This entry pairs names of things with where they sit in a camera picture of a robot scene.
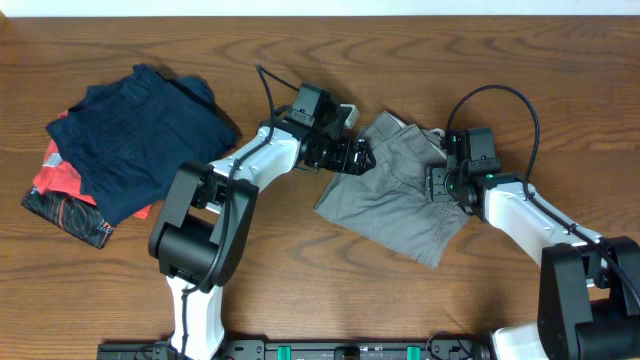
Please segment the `grey shorts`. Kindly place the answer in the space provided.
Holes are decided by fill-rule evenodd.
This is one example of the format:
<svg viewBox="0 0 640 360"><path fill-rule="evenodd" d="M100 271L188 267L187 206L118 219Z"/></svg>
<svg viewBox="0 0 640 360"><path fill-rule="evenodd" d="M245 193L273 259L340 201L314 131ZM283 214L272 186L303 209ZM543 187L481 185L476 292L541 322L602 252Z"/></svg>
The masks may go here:
<svg viewBox="0 0 640 360"><path fill-rule="evenodd" d="M453 203L431 200L427 173L445 163L441 129L422 129L389 112L360 136L369 142L374 169L338 173L314 207L327 221L435 269L448 242L469 217Z"/></svg>

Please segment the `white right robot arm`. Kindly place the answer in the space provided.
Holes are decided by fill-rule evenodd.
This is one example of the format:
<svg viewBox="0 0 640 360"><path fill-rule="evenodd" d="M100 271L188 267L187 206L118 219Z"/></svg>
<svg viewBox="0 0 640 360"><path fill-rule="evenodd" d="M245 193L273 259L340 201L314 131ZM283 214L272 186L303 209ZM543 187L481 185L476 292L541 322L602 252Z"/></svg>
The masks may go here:
<svg viewBox="0 0 640 360"><path fill-rule="evenodd" d="M451 202L507 234L539 266L537 319L490 335L494 359L633 359L639 355L639 245L583 227L503 174L498 160L426 172L435 202Z"/></svg>

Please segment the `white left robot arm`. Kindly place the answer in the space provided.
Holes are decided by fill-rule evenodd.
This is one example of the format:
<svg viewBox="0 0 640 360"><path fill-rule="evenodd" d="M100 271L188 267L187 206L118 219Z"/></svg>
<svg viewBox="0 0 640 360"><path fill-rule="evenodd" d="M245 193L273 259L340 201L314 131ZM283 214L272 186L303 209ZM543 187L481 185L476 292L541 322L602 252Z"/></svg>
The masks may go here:
<svg viewBox="0 0 640 360"><path fill-rule="evenodd" d="M231 155L179 168L148 246L173 297L168 358L211 359L218 353L225 337L223 287L242 257L258 195L302 160L351 175L376 164L364 139L313 133L299 140L263 126Z"/></svg>

